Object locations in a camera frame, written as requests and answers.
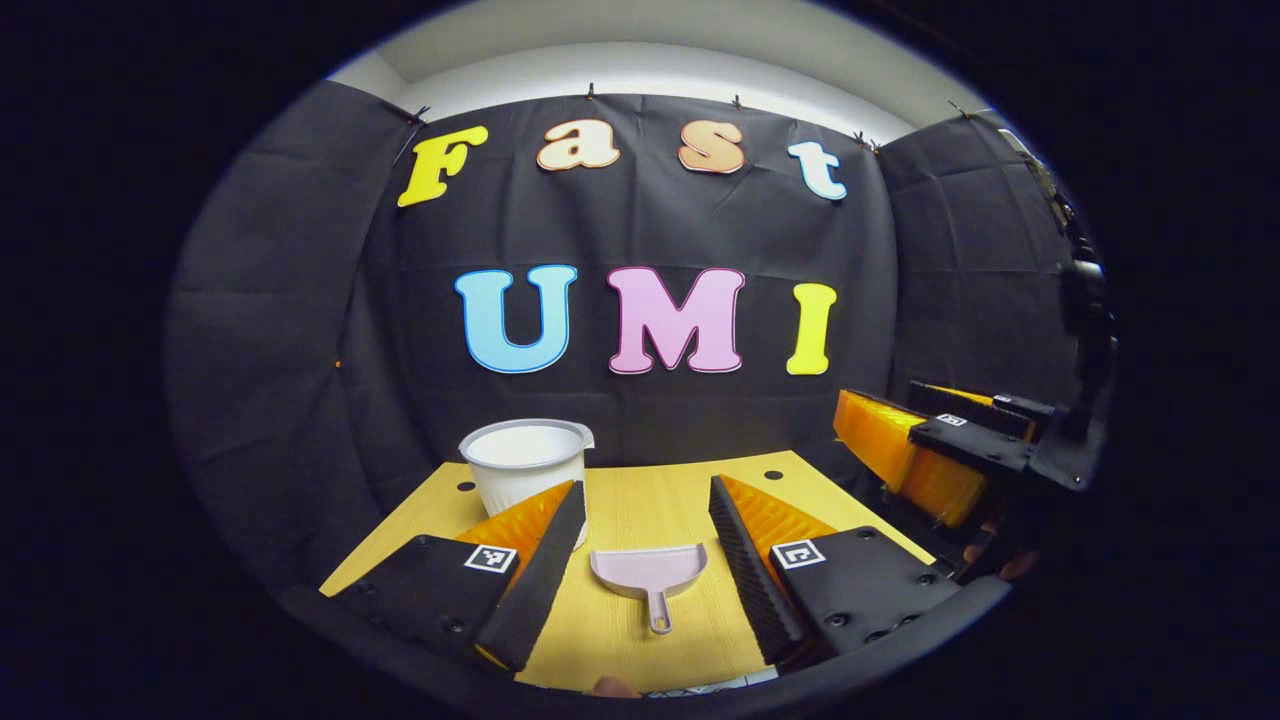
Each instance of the orange soft gripper finger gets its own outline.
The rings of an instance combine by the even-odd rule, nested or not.
[[[987,406],[995,406],[996,405],[996,398],[995,397],[988,397],[986,395],[978,395],[977,392],[965,392],[963,389],[955,389],[955,388],[942,387],[942,386],[928,386],[928,387],[931,387],[933,389],[937,389],[937,391],[942,391],[942,392],[950,392],[951,395],[959,395],[960,397],[968,397],[969,400],[972,400],[974,402],[980,402],[982,405],[987,405]]]
[[[721,480],[724,482],[724,489],[728,491],[730,498],[733,500],[733,506],[737,507],[739,516],[742,518],[746,533],[751,536],[751,544],[760,553],[760,560],[764,561],[764,566],[769,570],[773,582],[778,583],[778,587],[782,587],[782,584],[773,570],[773,564],[769,562],[771,547],[785,542],[829,536],[836,532],[836,528],[782,502],[762,489],[756,489],[741,480],[735,480],[724,474],[721,474]]]
[[[543,534],[547,533],[547,527],[550,524],[552,516],[556,515],[556,510],[559,509],[561,502],[568,495],[572,486],[573,480],[568,480],[547,488],[535,496],[512,505],[453,539],[474,544],[509,547],[518,552],[520,566],[516,568],[516,573],[507,584],[508,588],[512,588],[516,580],[520,579],[520,574],[525,571],[529,561],[534,557],[538,543],[541,542]]]
[[[957,528],[987,487],[982,473],[918,447],[909,439],[924,416],[850,391],[840,391],[836,434],[893,495]]]

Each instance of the hand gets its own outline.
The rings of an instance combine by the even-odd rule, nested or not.
[[[631,685],[613,675],[603,675],[595,682],[594,688],[586,691],[586,694],[596,697],[640,697],[640,693],[631,689]]]
[[[996,528],[991,523],[986,523],[982,527],[982,529],[987,530],[991,534],[996,534]],[[964,561],[973,562],[978,560],[978,557],[982,556],[982,552],[984,550],[986,546],[970,544],[969,547],[964,548]],[[1025,575],[1027,573],[1030,571],[1032,568],[1036,566],[1037,560],[1039,560],[1039,551],[1019,550],[1018,552],[1014,553],[1014,556],[1009,560],[1009,562],[1005,562],[1005,566],[1000,569],[1000,579],[1012,580]]]

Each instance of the white wall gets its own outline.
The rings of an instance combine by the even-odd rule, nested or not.
[[[887,110],[809,76],[727,53],[653,42],[539,47],[428,77],[383,97],[434,120],[480,108],[595,92],[703,97],[808,120],[886,143],[914,128]]]
[[[364,90],[383,100],[393,100],[404,91],[404,78],[376,50],[370,50],[343,65],[329,79]]]
[[[955,117],[947,100],[970,113],[988,105],[946,68],[832,5],[827,0],[474,0],[406,28],[379,51],[415,83],[539,47],[663,44],[785,68],[861,97],[916,128]],[[710,70],[695,65],[682,74]]]

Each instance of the white plastic cup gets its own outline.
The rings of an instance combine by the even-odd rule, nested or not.
[[[458,450],[493,518],[547,488],[585,482],[582,455],[593,447],[595,436],[581,423],[530,418],[485,425],[462,438]],[[586,541],[585,511],[575,550]]]

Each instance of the yellow letter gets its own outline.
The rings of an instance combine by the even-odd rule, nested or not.
[[[680,163],[689,170],[728,174],[746,161],[742,149],[742,131],[730,123],[694,120],[680,131],[685,141],[677,155]]]
[[[413,160],[413,173],[408,177],[408,187],[401,193],[397,205],[407,208],[444,195],[448,186],[440,182],[440,170],[449,177],[458,174],[462,164],[467,161],[467,145],[481,145],[486,140],[489,131],[484,126],[476,126],[415,145],[413,154],[417,159]]]
[[[801,283],[792,290],[800,301],[800,332],[796,352],[787,360],[792,375],[820,375],[827,372],[827,316],[836,302],[836,291],[818,283]]]
[[[566,137],[571,132],[573,137]],[[613,147],[613,126],[604,120],[572,120],[547,131],[550,145],[538,152],[538,164],[544,170],[567,170],[579,165],[603,168],[618,158]]]

